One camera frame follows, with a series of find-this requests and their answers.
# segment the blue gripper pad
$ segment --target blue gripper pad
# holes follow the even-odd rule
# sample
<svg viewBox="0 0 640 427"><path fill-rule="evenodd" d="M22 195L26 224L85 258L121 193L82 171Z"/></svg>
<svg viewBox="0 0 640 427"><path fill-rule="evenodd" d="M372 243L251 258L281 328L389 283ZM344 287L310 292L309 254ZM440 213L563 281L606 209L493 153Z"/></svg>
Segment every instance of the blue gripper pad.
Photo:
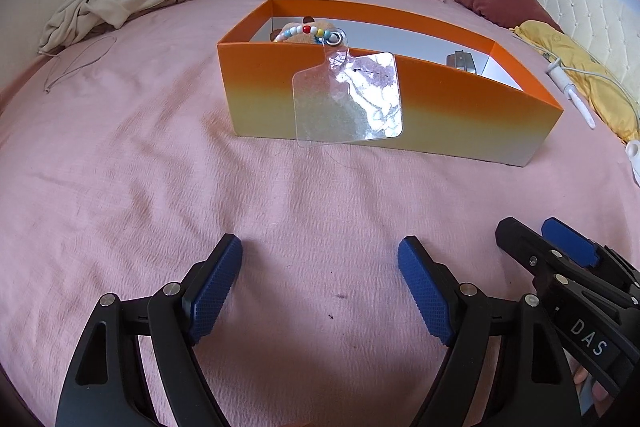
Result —
<svg viewBox="0 0 640 427"><path fill-rule="evenodd" d="M191 325L188 334L193 345L211 332L242 265L242 243L235 235L223 248L202 288L191 301Z"/></svg>
<svg viewBox="0 0 640 427"><path fill-rule="evenodd" d="M411 295L414 296L427 329L449 347L454 338L449 319L449 305L408 237L398 246L398 267Z"/></svg>
<svg viewBox="0 0 640 427"><path fill-rule="evenodd" d="M542 237L562 250L578 266L593 267L600 261L596 247L589 239L555 217L549 217L542 224Z"/></svg>

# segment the red pillow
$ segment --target red pillow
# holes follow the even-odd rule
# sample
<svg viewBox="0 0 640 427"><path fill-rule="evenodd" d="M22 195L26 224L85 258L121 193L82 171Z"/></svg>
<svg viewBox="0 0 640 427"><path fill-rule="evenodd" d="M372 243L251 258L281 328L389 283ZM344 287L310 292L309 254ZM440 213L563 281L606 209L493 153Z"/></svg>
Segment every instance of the red pillow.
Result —
<svg viewBox="0 0 640 427"><path fill-rule="evenodd" d="M552 28L562 32L560 26L551 18L536 0L456 0L472 12L481 15L503 28L515 28L524 21L546 22Z"/></svg>

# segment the gradient orange and yellow box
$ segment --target gradient orange and yellow box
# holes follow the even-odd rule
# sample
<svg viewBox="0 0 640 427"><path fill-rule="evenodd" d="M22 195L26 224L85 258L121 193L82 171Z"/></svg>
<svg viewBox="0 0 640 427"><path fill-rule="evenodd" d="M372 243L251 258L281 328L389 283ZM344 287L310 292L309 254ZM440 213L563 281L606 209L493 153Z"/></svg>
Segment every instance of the gradient orange and yellow box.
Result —
<svg viewBox="0 0 640 427"><path fill-rule="evenodd" d="M337 0L268 0L218 43L226 99L238 136L295 139L291 79L297 71L322 63L322 46L250 39L272 17L309 14L394 26L455 42L493 57L522 88L396 55L402 134L362 145L525 166L562 114L561 105L540 81L483 35L388 7ZM385 50L351 49L354 55L380 51Z"/></svg>

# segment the white headboard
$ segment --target white headboard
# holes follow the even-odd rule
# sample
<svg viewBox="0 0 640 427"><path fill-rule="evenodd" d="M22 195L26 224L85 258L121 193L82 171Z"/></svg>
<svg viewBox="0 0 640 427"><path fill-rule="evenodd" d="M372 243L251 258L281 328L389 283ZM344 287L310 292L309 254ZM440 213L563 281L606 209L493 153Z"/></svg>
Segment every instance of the white headboard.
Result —
<svg viewBox="0 0 640 427"><path fill-rule="evenodd" d="M640 102L640 14L620 0L538 0Z"/></svg>

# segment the clear plastic card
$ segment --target clear plastic card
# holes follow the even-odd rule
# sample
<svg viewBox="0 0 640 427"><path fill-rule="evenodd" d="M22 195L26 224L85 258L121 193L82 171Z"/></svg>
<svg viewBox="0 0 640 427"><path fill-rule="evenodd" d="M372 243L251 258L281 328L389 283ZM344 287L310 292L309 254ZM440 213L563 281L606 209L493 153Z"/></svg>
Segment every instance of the clear plastic card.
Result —
<svg viewBox="0 0 640 427"><path fill-rule="evenodd" d="M323 41L324 62L293 75L300 145L394 138L402 133L396 60L391 53L353 57L346 35Z"/></svg>

